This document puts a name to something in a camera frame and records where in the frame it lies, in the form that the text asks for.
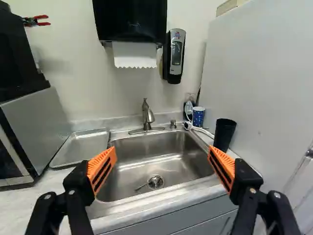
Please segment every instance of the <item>white countertop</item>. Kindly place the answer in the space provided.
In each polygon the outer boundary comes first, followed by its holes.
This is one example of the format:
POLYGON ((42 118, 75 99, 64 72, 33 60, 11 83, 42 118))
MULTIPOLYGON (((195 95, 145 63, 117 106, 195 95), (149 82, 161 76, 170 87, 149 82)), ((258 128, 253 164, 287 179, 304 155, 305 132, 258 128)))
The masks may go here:
MULTIPOLYGON (((207 143, 213 144, 213 140, 199 133, 199 136, 207 143)), ((227 152, 230 156, 238 156, 232 151, 227 152)), ((64 192, 63 179, 72 171, 72 168, 63 170, 49 169, 41 179, 31 188, 7 190, 0 192, 0 235, 23 235, 31 216, 37 198, 46 192, 54 191, 57 194, 64 192)), ((116 213, 103 218, 91 221, 95 234, 100 231, 111 231, 120 227, 125 227, 143 219, 147 220, 164 213, 179 210, 186 206, 209 200, 225 194, 225 189, 221 184, 203 188, 193 193, 183 194, 178 197, 164 200, 157 204, 147 205, 140 209, 129 210, 124 213, 116 213)), ((69 235, 70 229, 68 219, 65 217, 60 226, 61 235, 69 235)))

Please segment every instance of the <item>cabinet drawer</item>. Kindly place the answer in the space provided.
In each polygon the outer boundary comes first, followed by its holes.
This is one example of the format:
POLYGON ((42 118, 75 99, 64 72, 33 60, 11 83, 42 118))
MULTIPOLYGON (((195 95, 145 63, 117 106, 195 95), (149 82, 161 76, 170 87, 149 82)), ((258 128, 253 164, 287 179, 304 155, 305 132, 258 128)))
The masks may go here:
POLYGON ((179 211, 143 221, 104 235, 168 235, 236 209, 228 196, 221 196, 179 211))
POLYGON ((226 235, 232 227, 236 214, 237 210, 220 215, 171 235, 226 235))

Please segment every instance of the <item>stainless steel sink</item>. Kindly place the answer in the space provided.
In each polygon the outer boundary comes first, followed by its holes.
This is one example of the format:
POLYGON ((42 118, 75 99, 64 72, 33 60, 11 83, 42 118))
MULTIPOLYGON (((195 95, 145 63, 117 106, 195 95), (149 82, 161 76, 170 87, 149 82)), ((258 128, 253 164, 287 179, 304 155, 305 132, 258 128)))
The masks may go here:
POLYGON ((199 141, 182 129, 117 138, 109 145, 115 146, 118 161, 97 195, 97 199, 103 202, 190 182, 214 173, 199 141), (148 180, 156 175, 161 177, 159 185, 151 187, 148 180))
POLYGON ((181 124, 175 130, 165 126, 164 131, 136 135, 129 135, 128 130, 113 131, 112 145, 117 163, 96 200, 87 207, 90 219, 146 210, 197 191, 214 192, 210 188, 220 184, 207 161, 208 146, 181 124), (161 185, 138 189, 156 175, 162 178, 158 181, 161 185))

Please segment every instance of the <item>microwave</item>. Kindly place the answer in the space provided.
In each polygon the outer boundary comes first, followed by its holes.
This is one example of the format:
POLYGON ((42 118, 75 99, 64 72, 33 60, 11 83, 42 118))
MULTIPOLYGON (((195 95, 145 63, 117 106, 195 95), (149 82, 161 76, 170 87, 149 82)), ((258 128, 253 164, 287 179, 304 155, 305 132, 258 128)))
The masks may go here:
POLYGON ((70 134, 54 87, 0 103, 0 187, 35 182, 70 134))

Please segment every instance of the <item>black dispenser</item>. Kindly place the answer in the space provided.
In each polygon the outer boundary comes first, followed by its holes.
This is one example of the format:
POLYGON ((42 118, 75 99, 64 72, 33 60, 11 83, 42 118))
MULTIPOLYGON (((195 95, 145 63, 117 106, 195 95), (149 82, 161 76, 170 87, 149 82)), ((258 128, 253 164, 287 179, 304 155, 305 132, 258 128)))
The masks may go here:
POLYGON ((92 0, 99 40, 166 41, 167 0, 92 0))

